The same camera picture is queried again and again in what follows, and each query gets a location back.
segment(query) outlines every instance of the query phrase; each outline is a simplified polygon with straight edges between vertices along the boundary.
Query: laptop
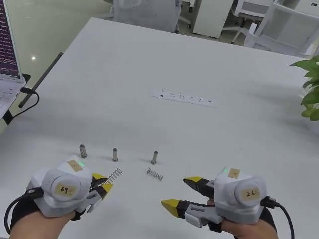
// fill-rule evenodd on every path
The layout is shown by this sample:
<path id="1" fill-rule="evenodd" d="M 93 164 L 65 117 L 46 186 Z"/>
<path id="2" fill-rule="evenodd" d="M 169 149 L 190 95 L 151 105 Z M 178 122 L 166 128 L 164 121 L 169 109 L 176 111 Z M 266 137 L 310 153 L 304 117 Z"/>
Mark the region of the laptop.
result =
<path id="1" fill-rule="evenodd" d="M 25 84 L 5 0 L 0 0 L 0 119 L 9 110 Z"/>

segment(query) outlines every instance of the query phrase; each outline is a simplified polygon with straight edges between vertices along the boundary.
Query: potted plant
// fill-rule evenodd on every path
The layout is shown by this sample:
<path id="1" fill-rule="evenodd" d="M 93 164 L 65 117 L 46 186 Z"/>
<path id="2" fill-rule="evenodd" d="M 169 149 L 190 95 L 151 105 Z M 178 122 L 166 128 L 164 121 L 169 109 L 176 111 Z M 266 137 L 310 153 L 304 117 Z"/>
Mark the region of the potted plant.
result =
<path id="1" fill-rule="evenodd" d="M 311 125 L 312 131 L 319 134 L 319 55 L 310 60 L 298 61 L 292 66 L 297 66 L 307 71 L 304 76 L 307 81 L 303 84 L 306 95 L 301 101 L 301 105 L 305 107 L 302 116 L 309 118 L 310 121 L 316 121 L 309 125 Z"/>

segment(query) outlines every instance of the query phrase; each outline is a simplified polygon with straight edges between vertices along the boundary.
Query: yellow fingertip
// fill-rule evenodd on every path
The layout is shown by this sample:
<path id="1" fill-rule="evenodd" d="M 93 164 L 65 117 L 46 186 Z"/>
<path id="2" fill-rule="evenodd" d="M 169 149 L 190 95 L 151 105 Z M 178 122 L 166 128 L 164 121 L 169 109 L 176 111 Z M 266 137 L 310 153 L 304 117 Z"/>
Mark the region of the yellow fingertip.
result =
<path id="1" fill-rule="evenodd" d="M 161 204 L 171 213 L 173 216 L 179 218 L 178 212 L 177 212 L 177 206 L 179 204 L 180 200 L 177 199 L 168 199 L 163 200 Z"/>
<path id="2" fill-rule="evenodd" d="M 190 180 L 193 181 L 195 183 L 197 183 L 199 180 L 202 179 L 202 177 L 189 177 L 189 178 L 184 178 L 185 180 Z"/>
<path id="3" fill-rule="evenodd" d="M 109 191 L 113 187 L 113 184 L 112 183 L 103 184 L 102 187 L 107 193 L 109 193 Z"/>
<path id="4" fill-rule="evenodd" d="M 105 176 L 102 176 L 99 173 L 92 173 L 92 176 L 97 180 L 97 179 L 101 179 L 101 178 L 106 178 Z"/>

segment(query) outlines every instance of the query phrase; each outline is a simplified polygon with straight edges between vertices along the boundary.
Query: handwritten number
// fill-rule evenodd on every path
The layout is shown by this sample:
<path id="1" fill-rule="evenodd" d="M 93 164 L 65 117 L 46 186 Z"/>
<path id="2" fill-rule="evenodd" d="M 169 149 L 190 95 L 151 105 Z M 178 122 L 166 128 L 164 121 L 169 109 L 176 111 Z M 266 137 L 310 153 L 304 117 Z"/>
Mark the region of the handwritten number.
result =
<path id="1" fill-rule="evenodd" d="M 67 194 L 68 193 L 68 188 L 65 188 L 65 187 L 62 187 L 61 189 L 60 189 L 60 191 L 61 192 L 65 192 L 65 194 Z"/>
<path id="2" fill-rule="evenodd" d="M 255 195 L 258 195 L 258 191 L 256 191 L 256 190 L 251 190 L 249 192 L 246 191 L 246 194 L 247 194 L 246 195 L 247 197 L 255 196 Z"/>

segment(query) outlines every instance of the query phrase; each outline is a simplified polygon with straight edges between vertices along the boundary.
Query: black glove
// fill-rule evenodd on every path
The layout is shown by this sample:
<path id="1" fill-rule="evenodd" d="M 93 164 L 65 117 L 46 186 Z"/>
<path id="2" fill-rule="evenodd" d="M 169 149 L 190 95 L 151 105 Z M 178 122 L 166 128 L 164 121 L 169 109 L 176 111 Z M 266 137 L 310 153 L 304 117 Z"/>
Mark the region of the black glove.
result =
<path id="1" fill-rule="evenodd" d="M 269 225 L 271 225 L 277 231 L 273 216 L 271 215 L 271 213 L 269 212 L 269 210 L 267 208 L 263 209 L 259 219 L 267 222 Z M 213 223 L 213 222 L 209 222 L 208 226 L 209 226 L 209 229 L 211 231 L 213 231 L 213 232 L 217 232 L 217 233 L 221 233 L 222 232 L 221 223 L 220 224 L 216 224 L 216 223 Z"/>
<path id="2" fill-rule="evenodd" d="M 25 216 L 35 213 L 35 212 L 40 212 L 39 207 L 37 204 L 34 202 L 34 200 L 31 197 L 25 197 L 21 199 L 17 205 L 15 206 L 13 212 L 12 212 L 12 219 L 11 219 L 11 225 L 10 228 L 12 229 L 13 226 L 21 219 L 24 218 Z M 72 221 L 77 221 L 81 219 L 81 216 L 85 213 L 85 210 L 82 212 L 75 212 L 74 218 L 72 218 Z"/>

